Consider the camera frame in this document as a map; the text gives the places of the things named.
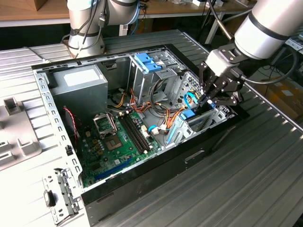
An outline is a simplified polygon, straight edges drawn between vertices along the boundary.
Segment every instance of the robotic arm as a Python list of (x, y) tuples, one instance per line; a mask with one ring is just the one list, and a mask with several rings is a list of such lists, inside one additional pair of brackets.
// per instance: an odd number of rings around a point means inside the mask
[(71, 32), (68, 46), (73, 57), (102, 54), (101, 30), (107, 25), (128, 25), (139, 15), (139, 0), (68, 0)]
[[(249, 58), (261, 60), (271, 57), (303, 22), (302, 9), (302, 0), (258, 0), (235, 33), (234, 43), (211, 51), (206, 61), (201, 63), (199, 78), (204, 95), (199, 100), (200, 106), (206, 102), (216, 105), (237, 105), (242, 101), (239, 90), (245, 81), (270, 84), (288, 77), (298, 63), (293, 48), (290, 48), (294, 56), (291, 70), (274, 81), (250, 80), (237, 66)], [(221, 21), (218, 23), (226, 33)], [(225, 96), (226, 92), (231, 92), (232, 95)]]

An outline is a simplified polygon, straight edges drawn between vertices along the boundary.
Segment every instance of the metal sheet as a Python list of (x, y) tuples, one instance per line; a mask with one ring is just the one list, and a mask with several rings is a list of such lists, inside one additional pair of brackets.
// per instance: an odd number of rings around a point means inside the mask
[[(177, 30), (110, 38), (105, 43), (108, 52), (174, 43), (194, 64), (207, 56), (205, 49)], [(34, 50), (51, 61), (69, 58), (60, 44)], [(39, 156), (0, 172), (0, 223), (52, 227), (41, 178), (64, 161), (29, 67), (42, 61), (25, 49), (0, 52), (0, 60), (0, 97), (13, 95), (25, 101), (43, 148)], [(303, 213), (302, 134), (255, 94), (244, 92), (242, 107), (250, 119), (217, 152), (100, 226), (291, 226)], [(89, 224), (81, 211), (63, 226)]]

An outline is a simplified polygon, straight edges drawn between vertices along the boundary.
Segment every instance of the wire bundle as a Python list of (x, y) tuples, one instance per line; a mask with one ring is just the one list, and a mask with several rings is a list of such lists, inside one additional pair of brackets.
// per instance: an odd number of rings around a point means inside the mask
[(121, 101), (118, 105), (115, 105), (115, 108), (119, 108), (123, 105), (123, 101), (124, 101), (124, 96), (125, 96), (125, 93), (122, 93), (122, 97), (121, 97)]
[(74, 116), (72, 115), (72, 113), (69, 109), (67, 109), (66, 107), (63, 107), (63, 110), (65, 110), (71, 116), (72, 124), (73, 124), (73, 127), (74, 127), (74, 133), (75, 133), (75, 144), (77, 144), (77, 129), (76, 129), (75, 118), (74, 118)]

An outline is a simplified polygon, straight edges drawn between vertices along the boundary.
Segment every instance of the yellow wire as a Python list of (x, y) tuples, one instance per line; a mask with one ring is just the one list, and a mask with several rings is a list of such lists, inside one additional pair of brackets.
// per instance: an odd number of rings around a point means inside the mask
[(121, 107), (122, 106), (122, 104), (123, 104), (123, 101), (124, 101), (124, 93), (122, 94), (122, 97), (121, 97), (121, 101), (120, 101), (120, 103), (118, 104), (118, 105), (116, 105), (115, 107), (116, 108), (119, 108), (119, 107)]

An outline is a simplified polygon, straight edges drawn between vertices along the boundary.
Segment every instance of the metal bracket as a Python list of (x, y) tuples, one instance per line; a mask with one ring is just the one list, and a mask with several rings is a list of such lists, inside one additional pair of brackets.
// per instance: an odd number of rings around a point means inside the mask
[(42, 178), (45, 188), (46, 206), (51, 208), (54, 223), (58, 226), (84, 208), (81, 197), (74, 198), (71, 188), (76, 186), (69, 168), (54, 169), (52, 174)]

